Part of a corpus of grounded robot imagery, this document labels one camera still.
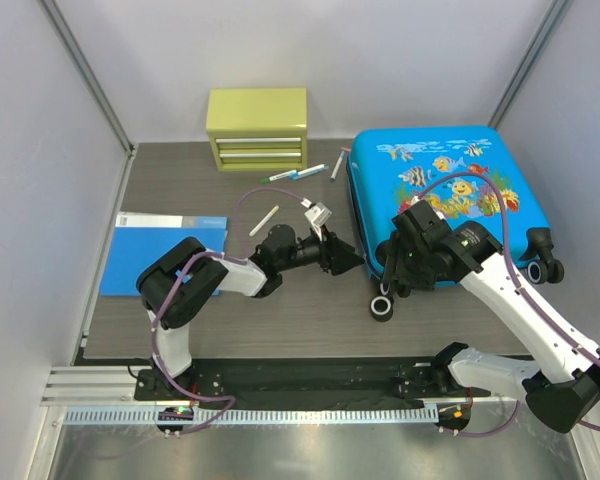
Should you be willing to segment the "blue suitcase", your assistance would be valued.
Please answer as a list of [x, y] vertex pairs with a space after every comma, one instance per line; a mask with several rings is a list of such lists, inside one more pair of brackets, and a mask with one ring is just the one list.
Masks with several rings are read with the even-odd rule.
[[512, 154], [487, 126], [370, 129], [353, 140], [346, 161], [357, 235], [377, 292], [369, 310], [378, 322], [393, 315], [397, 296], [382, 293], [382, 243], [392, 219], [425, 199], [451, 228], [483, 225], [508, 242], [514, 264], [534, 284], [563, 281], [550, 224]]

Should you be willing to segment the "blue white box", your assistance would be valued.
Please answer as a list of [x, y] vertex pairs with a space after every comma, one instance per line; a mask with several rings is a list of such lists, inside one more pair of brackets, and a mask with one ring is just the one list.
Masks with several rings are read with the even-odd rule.
[[183, 216], [120, 212], [116, 216], [99, 294], [134, 297], [136, 280], [151, 264], [187, 237], [222, 251], [228, 232], [225, 216]]

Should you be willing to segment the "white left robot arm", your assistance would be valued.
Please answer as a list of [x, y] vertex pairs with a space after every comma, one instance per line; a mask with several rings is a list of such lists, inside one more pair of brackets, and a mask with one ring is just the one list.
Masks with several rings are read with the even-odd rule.
[[148, 267], [136, 288], [149, 314], [157, 386], [178, 400], [191, 391], [189, 324], [217, 292], [265, 298], [283, 283], [282, 273], [318, 265], [333, 276], [364, 263], [355, 248], [322, 226], [302, 239], [292, 227], [272, 227], [254, 253], [242, 260], [209, 250], [187, 237]]

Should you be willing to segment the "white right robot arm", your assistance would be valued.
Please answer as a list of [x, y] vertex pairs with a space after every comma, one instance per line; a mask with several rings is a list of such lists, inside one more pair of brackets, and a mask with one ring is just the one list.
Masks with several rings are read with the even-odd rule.
[[452, 281], [494, 312], [532, 357], [516, 360], [455, 342], [434, 357], [433, 388], [446, 396], [465, 387], [514, 398], [548, 428], [570, 432], [600, 401], [600, 346], [534, 289], [481, 224], [451, 228], [426, 201], [392, 223], [385, 289], [403, 295]]

